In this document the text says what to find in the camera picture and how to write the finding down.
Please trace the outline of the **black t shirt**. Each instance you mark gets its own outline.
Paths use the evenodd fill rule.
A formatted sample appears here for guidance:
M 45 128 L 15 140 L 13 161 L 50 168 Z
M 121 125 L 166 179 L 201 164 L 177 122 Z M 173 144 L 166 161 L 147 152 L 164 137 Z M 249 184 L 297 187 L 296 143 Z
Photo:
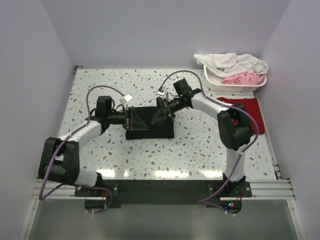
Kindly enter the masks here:
M 166 121 L 162 125 L 151 124 L 156 108 L 156 106 L 143 106 L 135 108 L 138 117 L 140 117 L 141 120 L 147 125 L 148 129 L 127 130 L 125 133 L 126 140 L 173 139 L 175 137 L 173 122 Z

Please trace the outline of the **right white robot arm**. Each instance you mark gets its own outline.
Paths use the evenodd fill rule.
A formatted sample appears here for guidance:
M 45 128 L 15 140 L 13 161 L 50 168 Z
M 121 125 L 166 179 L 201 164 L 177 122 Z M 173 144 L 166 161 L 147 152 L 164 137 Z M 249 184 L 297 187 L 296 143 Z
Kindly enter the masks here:
M 173 121 L 175 113 L 191 108 L 201 111 L 217 120 L 219 137 L 226 147 L 226 168 L 223 192 L 230 197 L 240 190 L 240 183 L 246 179 L 244 170 L 245 152 L 252 145 L 254 128 L 244 105 L 222 102 L 204 95 L 201 89 L 192 89 L 185 79 L 173 84 L 177 97 L 172 100 L 158 97 L 152 125 L 163 125 Z

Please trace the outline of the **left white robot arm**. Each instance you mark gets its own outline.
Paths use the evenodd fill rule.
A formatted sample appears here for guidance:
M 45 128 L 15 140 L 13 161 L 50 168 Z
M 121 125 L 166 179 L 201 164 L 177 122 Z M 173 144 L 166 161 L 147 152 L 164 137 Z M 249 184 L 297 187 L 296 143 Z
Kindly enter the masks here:
M 111 125 L 128 131 L 146 131 L 148 126 L 134 107 L 122 111 L 114 109 L 110 96 L 99 96 L 94 115 L 90 115 L 77 129 L 61 137 L 49 137 L 44 143 L 38 177 L 69 186 L 86 186 L 92 196 L 104 190 L 100 173 L 80 168 L 80 150 L 101 136 Z

